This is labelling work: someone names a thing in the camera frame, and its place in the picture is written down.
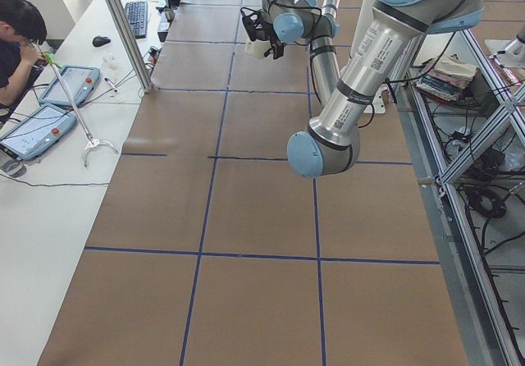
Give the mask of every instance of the person's hand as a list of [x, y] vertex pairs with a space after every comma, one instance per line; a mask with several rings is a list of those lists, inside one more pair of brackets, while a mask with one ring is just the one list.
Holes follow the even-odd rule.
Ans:
[[39, 53], [31, 42], [21, 43], [20, 57], [21, 61], [28, 62], [31, 65], [35, 64], [38, 60], [43, 60], [42, 54]]

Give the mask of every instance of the person's arm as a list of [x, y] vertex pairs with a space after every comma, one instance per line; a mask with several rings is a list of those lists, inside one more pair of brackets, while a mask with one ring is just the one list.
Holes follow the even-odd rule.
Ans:
[[0, 89], [0, 103], [4, 106], [11, 106], [16, 101], [27, 84], [31, 68], [39, 59], [42, 59], [42, 55], [30, 43], [21, 45], [20, 56], [21, 61], [15, 72], [9, 77], [9, 84]]

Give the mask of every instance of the black hair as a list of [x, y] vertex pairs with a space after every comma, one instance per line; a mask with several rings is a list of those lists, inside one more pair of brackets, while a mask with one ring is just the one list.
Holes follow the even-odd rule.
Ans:
[[48, 36], [40, 11], [27, 0], [0, 0], [0, 21], [8, 23], [16, 34], [38, 44]]

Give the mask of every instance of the black t-shirt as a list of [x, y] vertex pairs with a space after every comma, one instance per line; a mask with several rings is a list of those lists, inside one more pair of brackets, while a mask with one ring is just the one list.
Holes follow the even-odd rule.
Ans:
[[[20, 64], [20, 49], [18, 43], [10, 43], [0, 39], [0, 89], [9, 84], [9, 78], [15, 73], [18, 64]], [[28, 89], [31, 88], [36, 78], [39, 76], [41, 70], [36, 69], [35, 67], [31, 70], [30, 77], [25, 84], [24, 89], [21, 94], [16, 98], [15, 102], [11, 106], [4, 106], [0, 102], [0, 108], [7, 108], [10, 112], [7, 115], [0, 115], [0, 122], [4, 122], [6, 118], [11, 115], [22, 98], [24, 98], [25, 93]]]

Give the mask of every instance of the robotic arm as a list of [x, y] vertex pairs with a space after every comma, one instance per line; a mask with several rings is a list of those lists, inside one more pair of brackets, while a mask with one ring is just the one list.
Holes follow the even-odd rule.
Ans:
[[372, 22], [340, 73], [332, 43], [339, 1], [324, 0], [319, 8], [315, 0], [262, 0], [258, 20], [243, 20], [251, 40], [270, 40], [274, 58], [286, 43], [310, 43], [323, 109], [287, 146], [289, 164], [304, 177], [344, 172], [357, 161], [358, 119], [410, 39], [471, 28], [483, 9], [483, 0], [376, 0]]

